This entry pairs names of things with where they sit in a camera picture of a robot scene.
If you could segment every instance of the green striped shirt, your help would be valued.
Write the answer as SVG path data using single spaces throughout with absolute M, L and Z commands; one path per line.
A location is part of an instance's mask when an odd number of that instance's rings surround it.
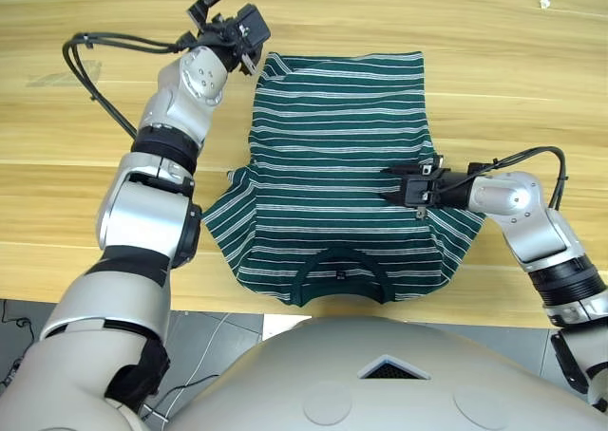
M 257 82 L 249 165 L 203 216 L 243 286 L 286 304 L 333 293 L 380 303 L 444 286 L 483 219 L 391 206 L 380 173 L 434 153 L 421 53 L 270 53 Z

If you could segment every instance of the gray floor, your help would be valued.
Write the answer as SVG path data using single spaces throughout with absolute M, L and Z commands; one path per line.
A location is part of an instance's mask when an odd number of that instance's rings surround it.
M 7 317 L 26 315 L 31 319 L 34 331 L 38 334 L 51 310 L 52 305 L 46 303 L 9 301 Z M 185 384 L 190 377 L 196 381 L 212 374 L 220 374 L 238 356 L 261 339 L 262 315 L 230 314 L 218 328 L 224 316 L 226 314 L 214 312 L 174 311 L 171 313 L 167 339 L 171 367 L 162 380 L 159 395 L 149 398 L 147 404 L 156 405 L 159 398 L 169 388 Z M 547 329 L 425 325 L 448 329 L 470 338 L 576 394 L 561 376 L 549 342 L 551 332 Z M 0 372 L 2 372 L 2 376 L 10 369 L 12 361 L 20 356 L 28 342 L 29 333 L 25 328 L 18 328 L 14 324 L 0 326 Z M 205 350 L 207 353 L 200 363 L 200 368 L 194 373 Z M 173 416 L 210 382 L 213 381 L 210 380 L 183 390 L 169 416 Z M 158 410 L 165 414 L 175 397 L 175 393 L 170 395 L 167 401 L 158 407 Z M 162 427 L 162 420 L 155 416 L 149 417 L 146 422 L 152 430 L 160 430 Z

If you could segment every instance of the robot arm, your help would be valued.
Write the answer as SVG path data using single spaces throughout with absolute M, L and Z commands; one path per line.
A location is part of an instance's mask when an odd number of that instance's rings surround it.
M 548 208 L 539 180 L 523 172 L 495 176 L 452 172 L 432 164 L 385 170 L 402 179 L 398 192 L 383 195 L 391 203 L 417 208 L 459 208 L 485 213 L 501 227 L 504 240 L 560 331 L 551 338 L 568 383 L 588 402 L 608 405 L 608 290 L 574 231 L 561 214 Z
M 270 36 L 252 5 L 205 25 L 217 1 L 189 10 L 208 45 L 160 72 L 99 212 L 102 258 L 67 289 L 3 394 L 3 429 L 147 429 L 137 412 L 169 367 L 169 272 L 199 241 L 197 158 L 228 73 L 254 72 Z

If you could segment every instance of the wood grain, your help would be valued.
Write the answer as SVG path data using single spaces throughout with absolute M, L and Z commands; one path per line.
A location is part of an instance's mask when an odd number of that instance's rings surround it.
M 129 138 L 67 73 L 61 44 L 79 30 L 175 40 L 194 0 L 0 0 L 0 296 L 56 301 L 96 260 L 94 218 Z M 224 0 L 224 14 L 258 5 L 266 50 L 359 55 L 422 50 L 436 148 L 454 168 L 556 144 L 570 180 L 562 210 L 608 270 L 607 0 Z M 100 89 L 136 122 L 171 57 L 84 52 Z M 211 205 L 225 173 L 248 161 L 255 81 L 233 75 L 197 172 Z M 522 166 L 550 193 L 557 164 Z M 216 311 L 372 313 L 459 324 L 547 326 L 540 299 L 498 229 L 484 229 L 453 283 L 410 303 L 326 297 L 285 307 L 238 285 L 213 238 L 175 272 L 173 306 Z

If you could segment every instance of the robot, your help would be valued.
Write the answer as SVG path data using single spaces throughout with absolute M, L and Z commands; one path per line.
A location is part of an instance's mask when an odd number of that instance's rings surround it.
M 131 151 L 97 221 L 103 255 L 67 289 L 0 399 L 3 430 L 148 429 L 138 414 L 169 367 L 170 272 L 194 256 L 199 239 L 197 158 L 228 74 L 239 64 L 253 74 L 270 36 L 252 5 L 207 24 L 217 1 L 189 10 L 199 38 L 182 37 L 187 52 L 161 70 L 130 132 Z M 92 45 L 92 34 L 75 37 Z M 449 206 L 499 224 L 560 328 L 552 343 L 566 379 L 591 405 L 441 330 L 320 318 L 246 352 L 167 429 L 605 430 L 608 290 L 555 205 L 547 207 L 539 180 L 486 173 L 496 165 L 457 173 L 437 158 L 392 167 L 385 172 L 401 177 L 401 191 L 384 197 L 419 217 Z

